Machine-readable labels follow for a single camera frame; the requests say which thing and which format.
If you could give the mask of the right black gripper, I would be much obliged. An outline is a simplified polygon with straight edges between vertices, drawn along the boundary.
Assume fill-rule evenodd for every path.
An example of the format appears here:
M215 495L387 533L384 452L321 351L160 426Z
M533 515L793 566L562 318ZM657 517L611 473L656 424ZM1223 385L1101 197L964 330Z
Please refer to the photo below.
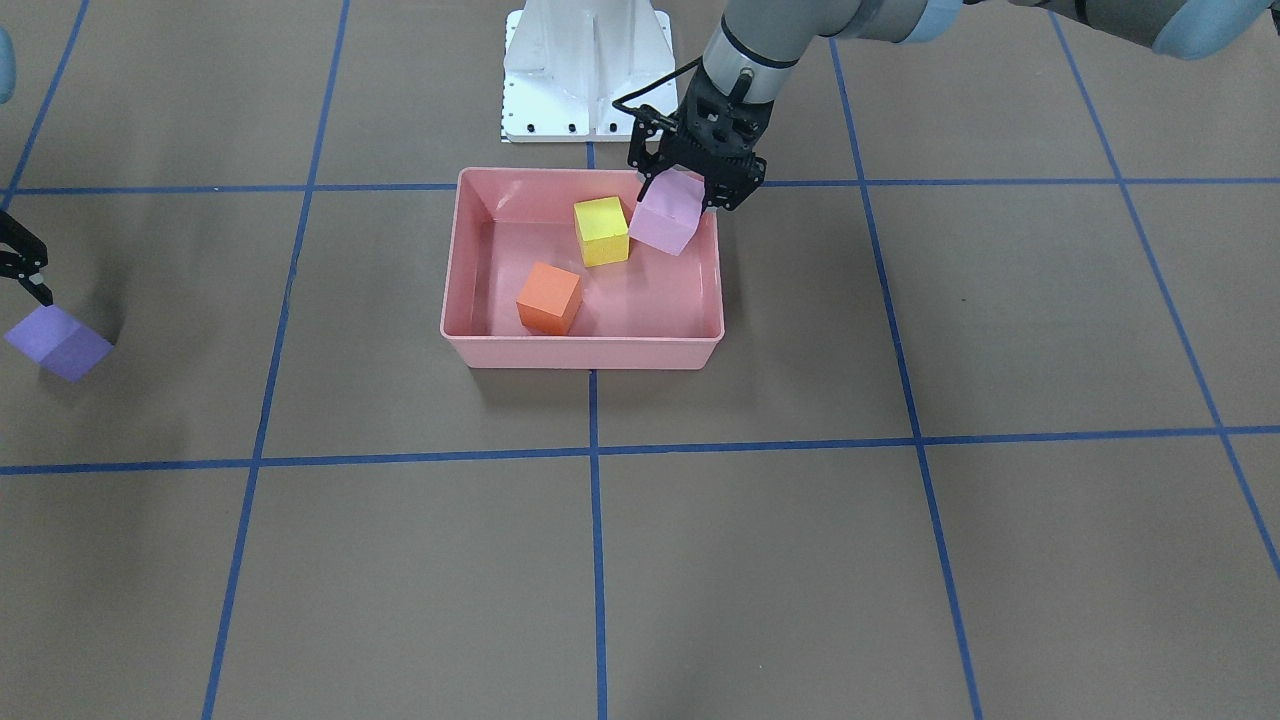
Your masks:
M4 210L1 246L3 277L18 281L41 306L52 306L52 291L44 279L44 268L49 264L46 243Z

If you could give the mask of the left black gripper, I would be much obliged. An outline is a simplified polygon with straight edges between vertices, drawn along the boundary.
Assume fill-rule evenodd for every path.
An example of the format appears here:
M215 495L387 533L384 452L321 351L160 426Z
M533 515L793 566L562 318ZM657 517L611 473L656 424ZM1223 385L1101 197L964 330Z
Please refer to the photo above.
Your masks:
M755 146L767 129L771 102L748 102L753 76L739 76L722 94L709 76L695 76L671 114L652 105L627 108L634 126L627 163L641 178L641 202L664 170L682 167L703 178L701 209L733 210L758 190L767 160Z

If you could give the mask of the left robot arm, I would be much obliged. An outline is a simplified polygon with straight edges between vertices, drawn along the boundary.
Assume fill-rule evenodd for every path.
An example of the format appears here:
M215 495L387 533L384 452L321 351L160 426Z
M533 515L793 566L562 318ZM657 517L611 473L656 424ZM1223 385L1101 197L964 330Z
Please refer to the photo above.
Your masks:
M1043 1L1041 8L1181 60L1213 55L1261 17L1277 17L1275 1ZM703 179L703 208L732 210L765 179L756 143L814 40L924 44L947 31L961 9L960 1L730 1L703 54L667 74L690 74L673 111L643 102L645 88L613 101L634 122L627 163L644 190L671 169L687 169Z

